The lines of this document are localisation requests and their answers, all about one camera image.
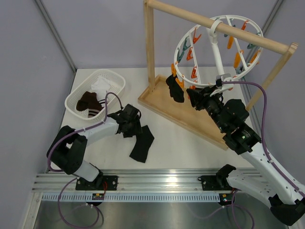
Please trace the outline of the wooden hanger rack frame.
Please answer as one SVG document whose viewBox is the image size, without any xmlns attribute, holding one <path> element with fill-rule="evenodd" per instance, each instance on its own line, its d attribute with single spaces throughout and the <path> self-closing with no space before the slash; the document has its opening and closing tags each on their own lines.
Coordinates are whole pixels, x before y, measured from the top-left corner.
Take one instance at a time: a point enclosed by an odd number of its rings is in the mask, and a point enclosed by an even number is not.
<svg viewBox="0 0 305 229">
<path fill-rule="evenodd" d="M 242 22 L 236 22 L 232 27 L 227 23 L 215 25 L 216 21 L 196 13 L 183 10 L 181 8 L 157 1 L 146 0 L 143 3 L 145 36 L 146 36 L 146 58 L 148 70 L 148 87 L 141 94 L 138 101 L 141 105 L 163 116 L 164 118 L 176 123 L 182 128 L 200 136 L 208 142 L 222 149 L 227 149 L 223 141 L 222 134 L 216 129 L 216 125 L 209 118 L 207 112 L 196 111 L 191 107 L 189 100 L 183 103 L 176 103 L 169 93 L 166 78 L 155 74 L 155 55 L 154 55 L 154 17 L 155 10 L 166 12 L 173 16 L 193 22 L 194 25 L 201 25 L 206 29 L 216 30 L 220 33 L 231 35 L 237 38 L 241 48 L 244 50 L 244 57 L 250 60 L 258 48 L 267 49 L 281 55 L 280 59 L 266 77 L 263 88 L 267 88 L 272 80 L 278 75 L 290 57 L 295 53 L 298 45 L 292 43 L 286 45 L 274 40 L 259 37 L 251 26 L 247 26 L 243 31 Z"/>
</svg>

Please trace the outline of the brown sock with stripes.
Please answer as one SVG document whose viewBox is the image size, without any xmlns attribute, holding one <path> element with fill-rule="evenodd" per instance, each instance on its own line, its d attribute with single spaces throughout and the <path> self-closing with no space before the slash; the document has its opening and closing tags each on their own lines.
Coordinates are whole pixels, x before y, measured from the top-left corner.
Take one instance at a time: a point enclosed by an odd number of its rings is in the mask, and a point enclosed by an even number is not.
<svg viewBox="0 0 305 229">
<path fill-rule="evenodd" d="M 88 110 L 88 118 L 96 116 L 105 105 L 105 99 L 98 99 L 95 92 L 86 91 L 76 104 L 77 111 Z"/>
</svg>

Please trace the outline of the white sock in basket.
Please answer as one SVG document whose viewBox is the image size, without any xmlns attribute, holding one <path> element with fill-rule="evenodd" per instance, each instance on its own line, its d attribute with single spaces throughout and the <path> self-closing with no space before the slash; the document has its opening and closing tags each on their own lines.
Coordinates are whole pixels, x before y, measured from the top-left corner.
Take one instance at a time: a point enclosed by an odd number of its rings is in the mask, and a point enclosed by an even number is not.
<svg viewBox="0 0 305 229">
<path fill-rule="evenodd" d="M 91 91 L 96 93 L 98 101 L 105 99 L 105 96 L 110 88 L 110 81 L 103 77 L 98 77 L 97 81 L 91 85 Z"/>
</svg>

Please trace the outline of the white perforated plastic basket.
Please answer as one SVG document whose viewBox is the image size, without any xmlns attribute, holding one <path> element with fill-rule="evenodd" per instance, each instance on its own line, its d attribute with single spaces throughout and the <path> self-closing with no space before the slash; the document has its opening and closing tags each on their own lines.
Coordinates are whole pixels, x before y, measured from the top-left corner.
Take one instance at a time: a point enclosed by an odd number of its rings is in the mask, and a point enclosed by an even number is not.
<svg viewBox="0 0 305 229">
<path fill-rule="evenodd" d="M 65 100 L 65 107 L 67 111 L 69 111 L 75 117 L 91 123 L 97 122 L 104 118 L 105 108 L 103 108 L 96 116 L 88 118 L 88 110 L 82 112 L 77 111 L 76 104 L 86 91 L 92 92 L 91 85 L 97 81 L 98 77 L 103 77 L 110 81 L 111 88 L 109 89 L 109 92 L 114 93 L 107 96 L 108 109 L 110 109 L 115 102 L 117 102 L 115 96 L 117 95 L 121 97 L 123 95 L 126 81 L 121 75 L 108 69 L 98 69 L 89 74 L 79 86 L 71 91 Z"/>
</svg>

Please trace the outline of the aluminium mounting rail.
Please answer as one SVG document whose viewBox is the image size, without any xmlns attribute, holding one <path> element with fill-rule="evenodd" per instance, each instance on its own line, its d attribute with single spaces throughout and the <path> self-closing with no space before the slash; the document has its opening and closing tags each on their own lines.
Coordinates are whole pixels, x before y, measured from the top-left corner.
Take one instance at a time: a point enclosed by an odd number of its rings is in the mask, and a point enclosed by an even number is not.
<svg viewBox="0 0 305 229">
<path fill-rule="evenodd" d="M 117 176 L 117 193 L 195 193 L 202 191 L 198 177 L 215 175 L 217 169 L 108 169 Z M 32 192 L 59 192 L 75 176 L 65 173 L 37 174 Z"/>
</svg>

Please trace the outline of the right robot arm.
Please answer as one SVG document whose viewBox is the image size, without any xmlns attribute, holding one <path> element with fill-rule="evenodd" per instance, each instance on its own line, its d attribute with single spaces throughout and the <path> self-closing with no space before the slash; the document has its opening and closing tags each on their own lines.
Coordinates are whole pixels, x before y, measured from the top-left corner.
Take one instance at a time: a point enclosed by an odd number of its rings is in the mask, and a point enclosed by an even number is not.
<svg viewBox="0 0 305 229">
<path fill-rule="evenodd" d="M 240 99 L 222 102 L 215 87 L 188 88 L 191 105 L 205 110 L 224 134 L 225 144 L 247 160 L 265 178 L 264 185 L 231 165 L 217 172 L 218 187 L 239 189 L 264 203 L 283 224 L 295 224 L 305 213 L 305 187 L 291 176 L 265 148 L 262 138 L 245 123 L 249 116 Z"/>
</svg>

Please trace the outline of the white round clip hanger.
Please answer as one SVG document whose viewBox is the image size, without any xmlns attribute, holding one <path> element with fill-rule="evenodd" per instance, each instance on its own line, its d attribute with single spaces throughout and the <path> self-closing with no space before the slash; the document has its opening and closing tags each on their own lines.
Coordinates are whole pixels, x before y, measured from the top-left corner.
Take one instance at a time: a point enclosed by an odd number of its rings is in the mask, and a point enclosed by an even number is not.
<svg viewBox="0 0 305 229">
<path fill-rule="evenodd" d="M 217 17 L 212 17 L 212 20 L 216 21 L 215 25 L 219 25 L 222 23 L 227 23 L 228 25 L 235 27 L 236 22 L 242 22 L 243 25 L 241 30 L 245 30 L 246 27 L 249 25 L 254 29 L 254 32 L 257 36 L 263 37 L 262 29 L 251 19 L 246 18 L 244 16 L 238 15 L 221 15 Z M 201 38 L 202 34 L 197 34 L 197 32 L 202 29 L 203 26 L 197 24 L 193 26 L 178 42 L 176 46 L 176 50 L 174 52 L 173 63 L 171 65 L 172 74 L 174 77 L 175 82 L 181 87 L 185 87 L 185 83 L 191 88 L 195 87 L 206 87 L 213 85 L 212 83 L 208 82 L 205 83 L 203 81 L 203 77 L 200 75 L 198 61 L 196 57 L 196 43 Z M 218 46 L 218 33 L 216 30 L 211 30 L 209 28 L 206 29 L 208 33 L 209 43 L 211 45 L 213 51 L 213 57 L 215 60 L 215 65 L 217 69 L 217 73 L 219 75 L 225 74 L 224 65 L 221 58 L 220 49 Z M 241 48 L 239 41 L 237 38 L 234 38 L 231 35 L 225 34 L 224 37 L 228 37 L 228 43 L 226 48 L 229 50 L 233 46 L 236 47 L 236 55 L 234 58 L 233 67 L 236 71 L 235 74 L 232 74 L 231 77 L 235 80 L 239 80 L 246 76 L 255 65 L 259 63 L 260 56 L 262 54 L 263 48 L 258 48 L 255 52 L 254 56 L 247 60 L 244 57 L 244 50 Z M 193 61 L 193 69 L 189 74 L 184 74 L 179 70 L 179 63 L 185 59 L 186 61 Z"/>
</svg>

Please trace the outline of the black sock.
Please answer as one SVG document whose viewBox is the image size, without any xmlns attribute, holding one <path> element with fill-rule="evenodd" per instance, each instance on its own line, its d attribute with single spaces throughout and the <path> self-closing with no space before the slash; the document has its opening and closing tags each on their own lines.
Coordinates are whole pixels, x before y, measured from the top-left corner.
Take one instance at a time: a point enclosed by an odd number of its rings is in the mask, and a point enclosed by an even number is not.
<svg viewBox="0 0 305 229">
<path fill-rule="evenodd" d="M 142 133 L 136 134 L 135 136 L 136 142 L 129 157 L 137 162 L 145 163 L 149 149 L 154 141 L 154 136 L 148 125 L 143 126 Z"/>
<path fill-rule="evenodd" d="M 183 103 L 184 102 L 184 91 L 179 86 L 179 84 L 176 81 L 177 77 L 171 74 L 166 79 L 166 84 L 169 87 L 170 90 L 170 97 L 174 99 L 177 103 Z"/>
</svg>

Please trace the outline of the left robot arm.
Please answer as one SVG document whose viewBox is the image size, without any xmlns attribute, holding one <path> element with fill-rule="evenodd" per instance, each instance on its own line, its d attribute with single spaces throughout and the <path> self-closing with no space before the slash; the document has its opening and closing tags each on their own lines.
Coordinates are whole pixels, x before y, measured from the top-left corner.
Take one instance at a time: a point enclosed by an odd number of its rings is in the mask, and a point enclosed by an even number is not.
<svg viewBox="0 0 305 229">
<path fill-rule="evenodd" d="M 76 175 L 85 179 L 91 189 L 99 189 L 103 184 L 102 172 L 84 160 L 86 148 L 108 136 L 123 134 L 124 137 L 132 137 L 141 134 L 141 116 L 139 109 L 127 104 L 92 126 L 79 130 L 68 125 L 62 127 L 47 152 L 49 170 Z"/>
</svg>

